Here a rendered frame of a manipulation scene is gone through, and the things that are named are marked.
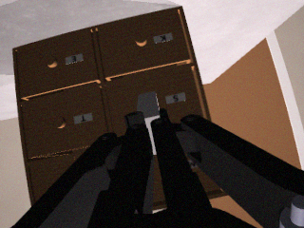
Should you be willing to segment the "dark brown wooden drawer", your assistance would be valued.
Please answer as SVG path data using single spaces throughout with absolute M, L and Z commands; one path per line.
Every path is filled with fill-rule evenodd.
M 56 182 L 79 157 L 80 156 L 29 166 L 35 202 L 46 193 L 49 187 Z
M 109 133 L 100 87 L 23 104 L 22 111 L 29 159 L 86 151 Z
M 97 28 L 97 31 L 108 81 L 190 64 L 178 10 Z
M 200 98 L 191 66 L 106 85 L 114 133 L 126 132 L 124 116 L 137 111 L 139 94 L 155 91 L 159 108 L 167 110 L 171 123 L 189 114 L 201 115 Z
M 24 100 L 100 82 L 91 30 L 18 49 L 17 61 Z
M 205 192 L 214 191 L 220 189 L 220 187 L 214 183 L 200 168 L 193 164 L 193 162 L 187 157 L 193 172 L 198 174 L 199 180 L 205 190 Z M 162 177 L 159 168 L 157 154 L 154 155 L 154 189 L 153 189 L 153 202 L 165 200 L 163 188 L 162 188 Z

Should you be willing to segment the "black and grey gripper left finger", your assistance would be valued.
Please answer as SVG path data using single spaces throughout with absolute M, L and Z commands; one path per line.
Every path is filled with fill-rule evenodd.
M 147 93 L 124 120 L 125 135 L 100 136 L 10 228 L 133 228 L 135 214 L 153 214 Z

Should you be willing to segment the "small brown chest of drawers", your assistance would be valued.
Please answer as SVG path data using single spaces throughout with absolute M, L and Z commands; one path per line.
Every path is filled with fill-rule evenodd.
M 97 34 L 98 33 L 97 28 L 101 28 L 101 27 L 105 27 L 105 26 L 129 21 L 129 20 L 133 20 L 133 19 L 138 19 L 138 18 L 150 16 L 150 15 L 155 15 L 155 14 L 159 14 L 159 13 L 173 11 L 173 10 L 178 10 L 179 15 L 180 15 L 180 21 L 181 21 L 183 33 L 184 33 L 184 36 L 185 36 L 186 44 L 187 44 L 187 47 L 188 47 L 190 59 L 191 59 L 190 64 L 185 64 L 185 65 L 180 65 L 180 66 L 172 66 L 172 67 L 163 68 L 163 69 L 159 69 L 159 70 L 154 70 L 154 71 L 150 71 L 150 72 L 145 72 L 145 73 L 141 73 L 141 74 L 137 74 L 137 75 L 123 77 L 123 78 L 116 79 L 116 80 L 107 81 L 106 78 L 105 78 L 105 75 L 104 75 L 105 72 L 104 72 L 102 54 L 101 54 L 101 49 L 100 49 L 100 44 L 99 44 L 99 39 L 98 39 L 98 34 Z M 59 92 L 59 93 L 54 93 L 54 94 L 50 94 L 50 95 L 47 95 L 47 96 L 31 99 L 31 100 L 21 99 L 20 85 L 19 85 L 19 73 L 18 73 L 18 61 L 17 61 L 17 50 L 21 49 L 21 48 L 27 48 L 27 47 L 34 46 L 34 45 L 37 45 L 37 44 L 41 44 L 41 43 L 44 43 L 44 42 L 47 42 L 47 41 L 50 41 L 50 40 L 58 39 L 58 38 L 61 38 L 61 37 L 65 37 L 65 36 L 68 36 L 68 35 L 72 35 L 72 34 L 75 34 L 75 33 L 87 31 L 87 30 L 91 30 L 91 32 L 93 34 L 93 40 L 94 40 L 94 46 L 95 46 L 95 52 L 96 52 L 96 58 L 97 58 L 97 64 L 98 64 L 98 69 L 99 69 L 99 75 L 100 75 L 100 81 L 101 82 L 98 83 L 98 84 L 95 84 L 95 85 L 87 85 L 87 86 L 83 86 L 83 87 L 79 87 L 79 88 L 74 88 L 74 89 L 71 89 L 71 90 L 67 90 L 67 91 L 63 91 L 63 92 Z M 78 152 L 78 153 L 67 154 L 67 155 L 30 158 L 29 159 L 28 150 L 27 150 L 27 143 L 26 143 L 25 128 L 24 128 L 22 105 L 26 105 L 26 104 L 42 101 L 42 100 L 45 100 L 45 99 L 66 95 L 66 94 L 69 94 L 69 93 L 74 93 L 74 92 L 78 92 L 78 91 L 82 91 L 82 90 L 87 90 L 87 89 L 91 89 L 91 88 L 94 88 L 94 87 L 100 87 L 102 89 L 102 92 L 103 92 L 105 114 L 106 114 L 106 119 L 107 119 L 107 124 L 108 124 L 108 130 L 109 130 L 109 133 L 110 133 L 110 132 L 114 132 L 114 131 L 113 131 L 113 126 L 112 126 L 111 115 L 110 115 L 109 104 L 108 104 L 108 99 L 107 99 L 105 86 L 115 84 L 115 83 L 119 83 L 119 82 L 123 82 L 123 81 L 127 81 L 127 80 L 132 80 L 132 79 L 144 77 L 144 76 L 148 76 L 148 75 L 153 75 L 153 74 L 157 74 L 157 73 L 161 73 L 161 72 L 165 72 L 165 71 L 169 71 L 169 70 L 174 70 L 174 69 L 178 69 L 178 68 L 192 67 L 194 77 L 195 77 L 195 81 L 196 81 L 196 85 L 197 85 L 197 90 L 198 90 L 198 94 L 199 94 L 199 99 L 200 99 L 200 103 L 201 103 L 203 116 L 204 116 L 205 119 L 212 122 L 210 112 L 209 112 L 209 108 L 208 108 L 208 104 L 207 104 L 207 100 L 206 100 L 206 96 L 205 96 L 205 92 L 204 92 L 204 88 L 203 88 L 203 84 L 202 84 L 202 80 L 201 80 L 201 77 L 200 77 L 200 70 L 199 70 L 196 54 L 195 54 L 195 51 L 194 51 L 194 48 L 193 48 L 189 28 L 187 26 L 187 22 L 186 22 L 186 18 L 185 18 L 182 6 L 171 8 L 171 9 L 162 9 L 162 10 L 153 11 L 153 12 L 149 12 L 149 13 L 145 13 L 145 14 L 141 14 L 141 15 L 127 17 L 127 18 L 124 18 L 124 19 L 120 19 L 120 20 L 116 20 L 116 21 L 112 21 L 112 22 L 107 22 L 107 23 L 103 23 L 103 24 L 100 24 L 100 25 L 96 25 L 96 26 L 92 26 L 92 27 L 88 27 L 88 28 L 82 28 L 82 29 L 74 30 L 74 31 L 67 32 L 67 33 L 64 33 L 64 34 L 56 35 L 56 36 L 53 36 L 53 37 L 49 37 L 47 39 L 43 39 L 43 40 L 40 40 L 40 41 L 36 41 L 36 42 L 33 42 L 33 43 L 22 45 L 20 47 L 14 47 L 12 49 L 12 56 L 13 56 L 14 82 L 15 82 L 16 103 L 17 103 L 17 111 L 18 111 L 21 144 L 22 144 L 24 165 L 25 165 L 26 177 L 27 177 L 27 183 L 28 183 L 28 193 L 29 193 L 29 199 L 30 199 L 30 205 L 31 206 L 35 203 L 35 197 L 34 197 L 34 192 L 33 192 L 33 186 L 32 186 L 32 180 L 31 180 L 31 174 L 30 174 L 29 166 L 34 165 L 34 164 L 44 163 L 44 162 L 53 162 L 53 161 L 78 157 L 78 156 L 81 156 L 85 151 Z

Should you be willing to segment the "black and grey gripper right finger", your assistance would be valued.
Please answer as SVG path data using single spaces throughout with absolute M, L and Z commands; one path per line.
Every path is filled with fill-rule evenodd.
M 304 170 L 200 115 L 171 123 L 156 91 L 147 119 L 171 228 L 224 228 L 184 152 L 263 228 L 304 228 Z

